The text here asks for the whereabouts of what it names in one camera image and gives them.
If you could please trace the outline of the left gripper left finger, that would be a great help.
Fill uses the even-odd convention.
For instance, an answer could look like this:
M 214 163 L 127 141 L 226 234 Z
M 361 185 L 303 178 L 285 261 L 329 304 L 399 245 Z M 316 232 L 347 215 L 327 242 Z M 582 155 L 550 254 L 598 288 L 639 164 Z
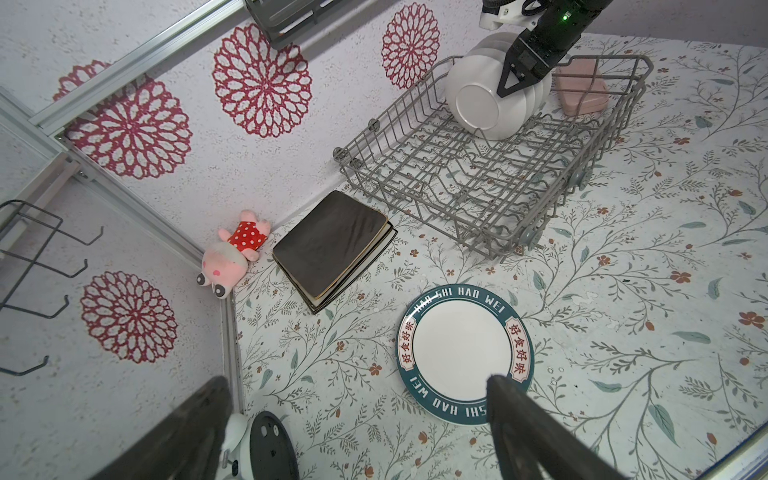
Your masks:
M 95 479 L 213 479 L 233 413 L 228 380 L 215 376 Z

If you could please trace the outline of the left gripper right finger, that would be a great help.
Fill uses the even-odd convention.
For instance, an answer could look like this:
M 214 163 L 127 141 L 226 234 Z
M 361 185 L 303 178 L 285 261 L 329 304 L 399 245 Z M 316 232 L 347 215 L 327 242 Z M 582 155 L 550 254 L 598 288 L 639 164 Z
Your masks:
M 486 384 L 487 420 L 504 479 L 620 479 L 622 475 L 539 407 L 513 380 Z

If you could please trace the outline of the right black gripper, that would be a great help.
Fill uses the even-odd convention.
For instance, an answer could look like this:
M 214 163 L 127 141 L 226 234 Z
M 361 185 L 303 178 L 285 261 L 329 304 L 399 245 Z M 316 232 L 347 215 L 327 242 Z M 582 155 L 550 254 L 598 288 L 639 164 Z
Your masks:
M 540 1 L 545 10 L 532 31 L 540 42 L 557 51 L 559 60 L 581 37 L 586 28 L 600 15 L 600 0 Z M 554 68 L 552 54 L 543 57 L 524 53 L 507 53 L 496 88 L 500 98 L 506 98 L 540 83 Z

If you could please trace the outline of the black square plate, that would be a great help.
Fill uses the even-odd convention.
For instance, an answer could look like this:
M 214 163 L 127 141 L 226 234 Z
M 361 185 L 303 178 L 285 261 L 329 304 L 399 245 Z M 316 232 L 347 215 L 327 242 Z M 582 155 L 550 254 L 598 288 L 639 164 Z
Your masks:
M 385 232 L 378 239 L 372 250 L 366 253 L 361 260 L 348 271 L 341 280 L 333 287 L 331 287 L 320 298 L 316 299 L 309 295 L 304 287 L 302 287 L 286 270 L 279 264 L 280 269 L 289 278 L 291 284 L 302 297 L 302 300 L 306 304 L 307 308 L 312 314 L 317 314 L 331 304 L 336 298 L 338 298 L 350 285 L 352 285 L 363 273 L 365 273 L 369 267 L 375 263 L 382 253 L 391 245 L 392 241 L 398 234 L 397 229 L 391 222 L 386 224 Z
M 274 260 L 312 300 L 321 300 L 389 227 L 388 217 L 334 190 L 273 248 Z

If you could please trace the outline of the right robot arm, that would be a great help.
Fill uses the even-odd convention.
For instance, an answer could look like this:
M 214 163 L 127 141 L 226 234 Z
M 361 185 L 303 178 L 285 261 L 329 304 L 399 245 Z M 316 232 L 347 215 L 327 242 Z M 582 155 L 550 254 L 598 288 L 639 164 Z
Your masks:
M 506 98 L 550 73 L 611 0 L 552 1 L 532 29 L 520 33 L 505 54 L 496 93 Z

